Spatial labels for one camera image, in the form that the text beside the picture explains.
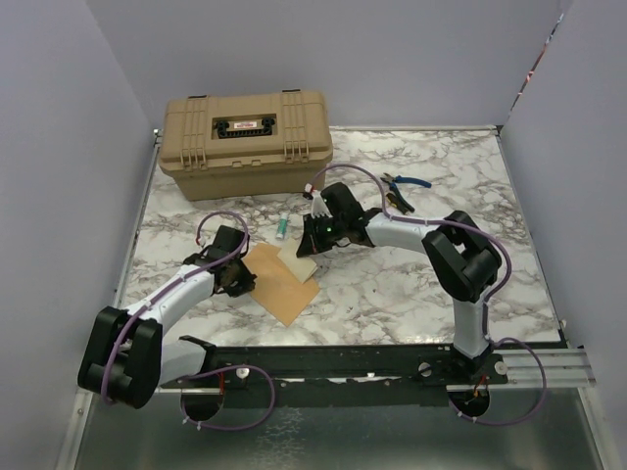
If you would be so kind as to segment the cream lined letter paper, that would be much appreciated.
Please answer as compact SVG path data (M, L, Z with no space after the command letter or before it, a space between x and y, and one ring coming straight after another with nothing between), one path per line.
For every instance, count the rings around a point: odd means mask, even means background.
M310 258L298 258L299 242L288 239L284 242L277 257L287 269L301 282L307 282L317 270L317 264Z

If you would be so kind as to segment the green white glue stick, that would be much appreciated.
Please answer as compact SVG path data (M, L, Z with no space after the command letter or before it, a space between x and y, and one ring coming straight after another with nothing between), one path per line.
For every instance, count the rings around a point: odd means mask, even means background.
M275 234L275 238L277 240L284 240L287 234L287 227L288 227L288 222L289 222L289 214L287 212L284 212L280 215L279 221L278 221L278 225L277 225L277 230L276 230L276 234Z

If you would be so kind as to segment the brown paper envelope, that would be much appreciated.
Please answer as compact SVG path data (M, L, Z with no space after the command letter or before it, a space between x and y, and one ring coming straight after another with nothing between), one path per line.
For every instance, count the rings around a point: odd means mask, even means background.
M245 257L246 267L257 276L252 299L284 326L290 326L319 293L318 284L300 282L279 259L280 249L257 244Z

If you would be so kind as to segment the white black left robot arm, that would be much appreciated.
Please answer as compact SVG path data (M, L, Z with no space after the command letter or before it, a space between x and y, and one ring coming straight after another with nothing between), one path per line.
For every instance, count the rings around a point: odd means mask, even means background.
M220 226L213 242L187 257L169 281L123 308L104 307L94 320L77 384L111 402L143 407L156 389L181 376L202 387L216 377L212 346L184 337L165 347L165 334L190 309L214 295L252 292L256 275L243 262L248 235Z

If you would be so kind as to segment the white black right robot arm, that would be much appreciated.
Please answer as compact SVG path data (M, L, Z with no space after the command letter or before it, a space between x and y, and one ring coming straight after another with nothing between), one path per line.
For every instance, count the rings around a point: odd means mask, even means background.
M365 209L344 183L321 191L308 184L304 196L312 205L303 216L296 256L320 255L339 247L342 241L423 256L440 291L452 303L452 375L462 383L481 376L493 349L485 302L503 259L472 218L464 211L454 211L442 220L420 221L393 216L382 208Z

